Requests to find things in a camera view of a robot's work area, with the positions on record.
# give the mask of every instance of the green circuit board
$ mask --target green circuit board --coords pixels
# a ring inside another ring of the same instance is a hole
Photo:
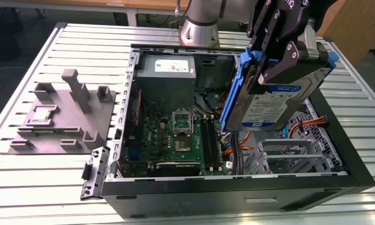
[[[143,126],[142,148],[139,150],[139,161],[153,162],[197,162],[201,163],[201,175],[227,175],[225,166],[214,168],[213,171],[205,167],[205,152],[202,142],[201,118],[194,117],[193,134],[179,134],[174,136],[174,120],[173,116],[167,117],[147,117]],[[190,120],[186,117],[177,119],[175,127],[186,128],[190,126]],[[215,120],[215,129],[221,130],[219,121]],[[218,147],[219,160],[222,165],[221,148]],[[145,177],[146,172],[141,171],[135,174],[138,177]]]

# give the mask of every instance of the wooden desk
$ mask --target wooden desk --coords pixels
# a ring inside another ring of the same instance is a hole
[[[175,10],[177,7],[177,0],[2,0],[2,1],[74,5],[74,6],[147,8],[147,9],[159,9],[159,10]],[[187,6],[189,6],[189,0],[182,0],[181,1],[182,10],[185,10]]]
[[[189,0],[181,0],[181,10],[185,10],[187,6]],[[129,7],[175,10],[177,0],[129,0]]]
[[[0,0],[0,7],[127,13],[129,24],[137,27],[138,13],[174,15],[177,2],[177,0]],[[182,0],[181,9],[185,10],[187,6],[189,0]]]

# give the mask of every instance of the ram slot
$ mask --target ram slot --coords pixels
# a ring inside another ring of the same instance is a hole
[[[218,134],[214,127],[214,119],[207,121],[207,131],[209,131],[209,145],[210,145],[210,154],[214,170],[218,170],[219,167],[219,151],[218,151]]]
[[[206,170],[210,170],[210,168],[213,166],[213,158],[211,158],[207,124],[209,124],[209,120],[202,118],[201,119],[201,129],[202,129],[202,144],[203,144],[203,153],[205,153],[205,168],[206,168]]]

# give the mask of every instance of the hard drive label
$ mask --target hard drive label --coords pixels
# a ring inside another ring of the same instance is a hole
[[[245,114],[242,124],[246,127],[268,127],[273,125],[285,110],[286,101],[298,95],[302,87],[298,85],[270,85],[273,93],[256,95]]]

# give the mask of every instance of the aluminum extrusion table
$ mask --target aluminum extrusion table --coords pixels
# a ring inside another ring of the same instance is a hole
[[[222,47],[245,48],[245,33],[219,33]],[[375,179],[375,93],[354,70],[334,43],[320,41],[341,56],[338,67],[321,86],[348,136]],[[10,138],[26,120],[36,82],[53,82],[70,89],[61,74],[79,70],[79,81],[90,90],[109,85],[122,100],[126,68],[133,43],[178,45],[178,30],[69,24],[55,28],[24,79],[0,115],[0,223],[93,224],[137,222],[165,224],[375,224],[375,187],[345,195],[308,211],[147,218],[123,221],[113,207],[101,201],[79,200],[82,168],[90,155],[8,155]],[[115,106],[114,113],[123,104]],[[115,134],[110,128],[109,137]]]

